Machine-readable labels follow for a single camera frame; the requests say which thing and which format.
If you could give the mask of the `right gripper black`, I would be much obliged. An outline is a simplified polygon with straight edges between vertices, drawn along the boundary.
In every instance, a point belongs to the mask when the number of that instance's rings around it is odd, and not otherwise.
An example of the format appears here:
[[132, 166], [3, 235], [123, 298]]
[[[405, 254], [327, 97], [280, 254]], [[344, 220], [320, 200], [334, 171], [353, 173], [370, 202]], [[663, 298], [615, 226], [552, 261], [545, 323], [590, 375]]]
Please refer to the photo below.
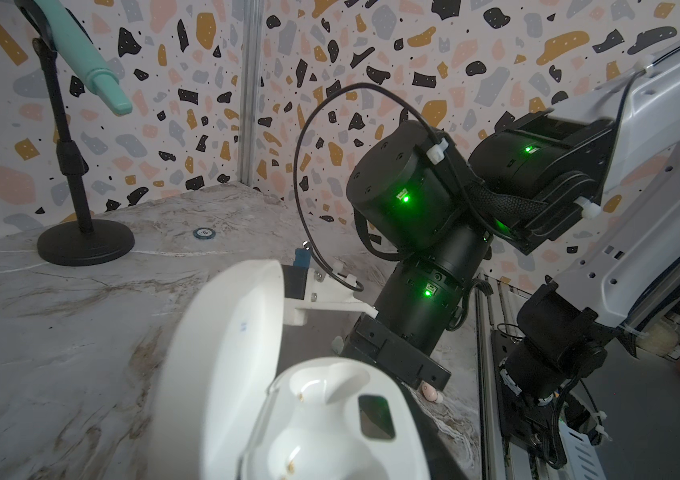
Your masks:
[[452, 376], [430, 356], [367, 314], [355, 323], [340, 356], [372, 365], [413, 389], [425, 382], [444, 390]]

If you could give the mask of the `pink white earbud case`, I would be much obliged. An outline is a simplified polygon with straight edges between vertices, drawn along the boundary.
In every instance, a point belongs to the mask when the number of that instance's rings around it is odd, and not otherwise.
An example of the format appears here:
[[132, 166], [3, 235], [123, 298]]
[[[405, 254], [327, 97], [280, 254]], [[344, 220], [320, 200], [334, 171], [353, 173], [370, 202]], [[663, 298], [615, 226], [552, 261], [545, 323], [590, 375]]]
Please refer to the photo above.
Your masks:
[[368, 364], [316, 358], [278, 370], [283, 329], [308, 303], [275, 260], [222, 271], [195, 296], [156, 387], [151, 479], [426, 479], [401, 388]]

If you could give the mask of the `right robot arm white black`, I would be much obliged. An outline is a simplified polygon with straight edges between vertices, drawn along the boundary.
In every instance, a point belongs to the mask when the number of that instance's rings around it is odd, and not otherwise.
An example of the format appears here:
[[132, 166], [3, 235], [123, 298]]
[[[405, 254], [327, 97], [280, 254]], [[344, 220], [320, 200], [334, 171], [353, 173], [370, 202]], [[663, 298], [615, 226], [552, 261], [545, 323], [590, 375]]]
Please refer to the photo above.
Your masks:
[[566, 428], [585, 421], [573, 389], [602, 367], [607, 345], [633, 347], [667, 304], [680, 268], [680, 42], [595, 90], [527, 114], [469, 157], [418, 119], [380, 140], [346, 193], [359, 238], [377, 228], [396, 267], [346, 338], [342, 355], [399, 382], [443, 388], [432, 358], [459, 329], [476, 274], [500, 238], [523, 254], [598, 216], [624, 177], [662, 150], [665, 169], [620, 220], [521, 308], [522, 339], [490, 337], [487, 366], [501, 434], [555, 469], [574, 458]]

